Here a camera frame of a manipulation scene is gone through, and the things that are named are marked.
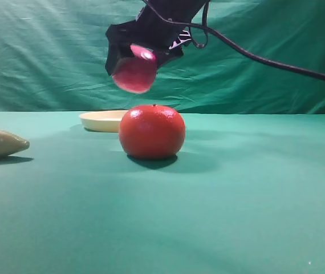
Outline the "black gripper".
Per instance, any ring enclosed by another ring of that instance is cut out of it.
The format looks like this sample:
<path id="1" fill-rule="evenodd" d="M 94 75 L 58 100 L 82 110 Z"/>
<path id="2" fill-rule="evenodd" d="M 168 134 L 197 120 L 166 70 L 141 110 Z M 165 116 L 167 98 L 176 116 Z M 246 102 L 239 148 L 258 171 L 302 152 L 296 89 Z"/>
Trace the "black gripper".
<path id="1" fill-rule="evenodd" d="M 160 67 L 181 58 L 184 53 L 179 46 L 193 40 L 187 24 L 200 10 L 208 13 L 208 1 L 148 1 L 136 23 L 110 25 L 105 32 L 108 39 L 105 70 L 108 75 L 112 76 L 122 61 L 135 57 L 131 45 L 138 37 L 153 49 L 155 66 L 151 75 L 156 75 Z"/>

